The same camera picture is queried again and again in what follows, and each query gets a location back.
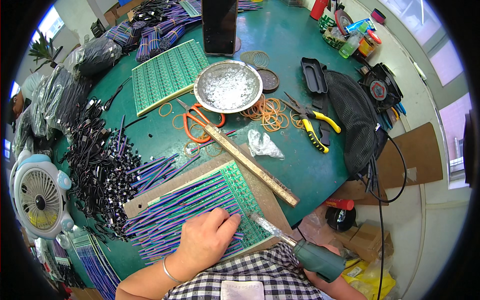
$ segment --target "orange-handled scissors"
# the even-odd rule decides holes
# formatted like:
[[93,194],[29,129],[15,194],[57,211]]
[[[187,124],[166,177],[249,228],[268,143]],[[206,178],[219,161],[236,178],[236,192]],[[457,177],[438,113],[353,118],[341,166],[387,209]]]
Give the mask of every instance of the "orange-handled scissors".
[[[192,139],[192,141],[194,142],[197,142],[199,144],[202,144],[202,143],[206,143],[208,142],[211,138],[210,136],[207,136],[206,138],[204,139],[199,139],[199,138],[196,138],[194,137],[191,133],[190,133],[190,129],[188,128],[188,122],[187,122],[187,118],[190,118],[192,119],[193,121],[197,122],[200,126],[202,127],[205,127],[206,124],[203,123],[202,121],[200,121],[196,116],[192,115],[190,113],[190,110],[193,109],[197,114],[198,116],[200,116],[206,123],[209,123],[210,120],[207,119],[207,117],[198,109],[200,107],[202,107],[202,105],[200,103],[195,103],[193,104],[192,106],[188,106],[186,105],[184,102],[182,102],[180,99],[178,98],[175,98],[178,103],[180,103],[180,105],[183,106],[183,108],[186,110],[186,112],[183,114],[183,127],[185,128],[185,133],[187,133],[187,136],[189,138]],[[222,118],[222,121],[220,122],[220,124],[214,124],[216,127],[220,128],[223,126],[223,124],[225,124],[225,115],[224,114],[220,114],[221,118]]]

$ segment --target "yellow-handled pliers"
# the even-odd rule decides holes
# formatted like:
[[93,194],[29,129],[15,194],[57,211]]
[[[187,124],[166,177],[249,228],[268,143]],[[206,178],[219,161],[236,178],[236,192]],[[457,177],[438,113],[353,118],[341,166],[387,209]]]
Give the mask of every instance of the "yellow-handled pliers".
[[318,150],[322,151],[323,153],[327,153],[328,148],[320,142],[317,135],[315,134],[315,131],[313,131],[312,123],[310,122],[310,120],[308,120],[308,118],[319,119],[319,120],[326,121],[330,126],[332,126],[333,130],[335,130],[336,133],[340,133],[342,131],[340,129],[340,127],[331,118],[327,117],[323,113],[318,112],[318,111],[314,111],[313,109],[311,109],[309,107],[307,107],[307,108],[301,107],[300,104],[294,98],[292,98],[286,92],[284,92],[284,93],[287,95],[290,102],[285,101],[283,99],[280,99],[280,100],[282,100],[282,102],[285,103],[286,106],[288,106],[292,110],[296,111],[300,115],[300,119],[301,119],[303,125],[305,126],[305,129],[307,130],[308,137],[310,137],[310,140],[312,141],[312,144]]

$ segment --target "metal bowl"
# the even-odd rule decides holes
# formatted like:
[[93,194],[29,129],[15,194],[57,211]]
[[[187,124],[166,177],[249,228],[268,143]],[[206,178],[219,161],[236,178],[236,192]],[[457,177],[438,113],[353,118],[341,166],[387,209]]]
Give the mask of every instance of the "metal bowl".
[[244,62],[216,62],[198,74],[193,92],[198,103],[218,113],[231,114],[251,107],[262,94],[258,72]]

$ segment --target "hand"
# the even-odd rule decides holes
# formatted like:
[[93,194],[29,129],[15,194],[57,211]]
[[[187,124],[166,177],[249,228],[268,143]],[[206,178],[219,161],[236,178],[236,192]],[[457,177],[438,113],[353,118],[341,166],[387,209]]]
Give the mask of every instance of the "hand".
[[[328,250],[330,250],[331,252],[340,255],[340,251],[338,250],[337,247],[334,247],[334,246],[328,245],[328,244],[322,244],[322,245],[319,245],[319,246],[325,247]],[[331,283],[328,283],[325,280],[320,279],[317,276],[316,272],[311,272],[311,271],[308,271],[307,269],[303,269],[303,271],[305,272],[305,275],[307,276],[308,280],[310,280],[313,283],[314,286],[321,289],[322,291],[333,288],[333,286],[336,285],[335,282],[338,281],[341,278],[341,276],[339,276],[337,279],[335,279]]]
[[182,226],[180,246],[165,260],[168,272],[188,281],[222,258],[240,224],[240,215],[223,208],[191,218]]

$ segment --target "green bottle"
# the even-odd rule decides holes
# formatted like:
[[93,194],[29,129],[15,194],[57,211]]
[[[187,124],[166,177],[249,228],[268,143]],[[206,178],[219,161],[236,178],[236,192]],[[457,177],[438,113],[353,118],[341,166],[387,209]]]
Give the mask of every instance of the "green bottle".
[[340,48],[338,53],[345,59],[347,59],[350,55],[352,55],[355,50],[360,45],[360,41],[363,38],[363,35],[367,31],[368,24],[367,22],[363,22],[362,25],[357,30],[354,30],[350,37],[348,38],[347,42]]

